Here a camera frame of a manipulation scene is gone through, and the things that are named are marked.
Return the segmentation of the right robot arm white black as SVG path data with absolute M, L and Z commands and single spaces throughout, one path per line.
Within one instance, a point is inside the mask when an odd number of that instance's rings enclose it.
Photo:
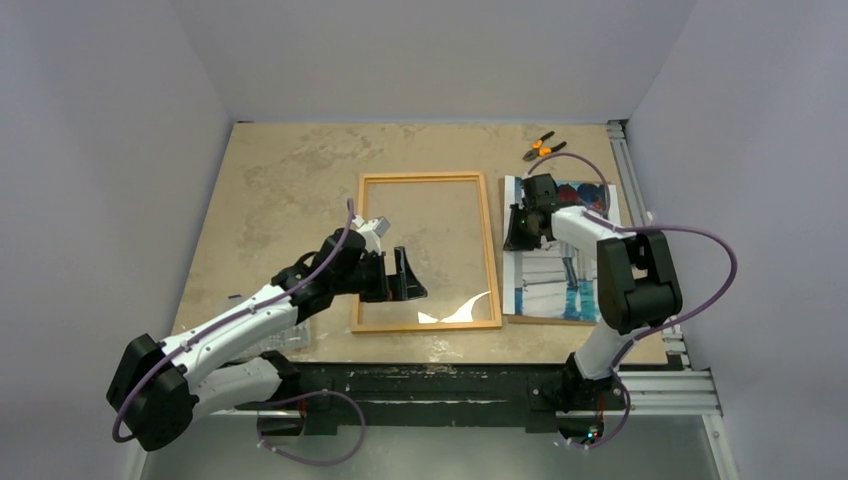
M 507 176 L 502 202 L 503 312 L 592 328 L 531 393 L 549 408 L 595 405 L 616 388 L 615 368 L 638 335 L 682 308 L 667 239 L 618 224 L 603 183 Z

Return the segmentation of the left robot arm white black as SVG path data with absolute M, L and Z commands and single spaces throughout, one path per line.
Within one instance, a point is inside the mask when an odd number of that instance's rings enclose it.
M 131 340 L 106 394 L 117 415 L 114 441 L 136 441 L 151 452 L 218 410 L 250 403 L 284 409 L 298 402 L 298 372 L 284 355 L 266 351 L 244 362 L 238 356 L 327 310 L 338 296 L 364 303 L 427 297 L 404 247 L 395 248 L 395 271 L 387 273 L 380 240 L 388 227 L 383 217 L 355 216 L 319 250 L 201 326 L 162 340 L 149 334 Z

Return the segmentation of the photo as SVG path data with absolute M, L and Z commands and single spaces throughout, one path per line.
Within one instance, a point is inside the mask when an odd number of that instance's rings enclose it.
M 601 183 L 555 182 L 567 206 L 608 209 L 610 219 L 620 222 L 616 185 L 609 184 L 607 192 Z M 507 210 L 521 203 L 521 179 L 508 175 L 498 183 L 506 229 Z M 601 320 L 596 263 L 573 246 L 543 237 L 539 249 L 503 253 L 502 268 L 502 313 L 510 317 L 510 323 L 593 325 Z

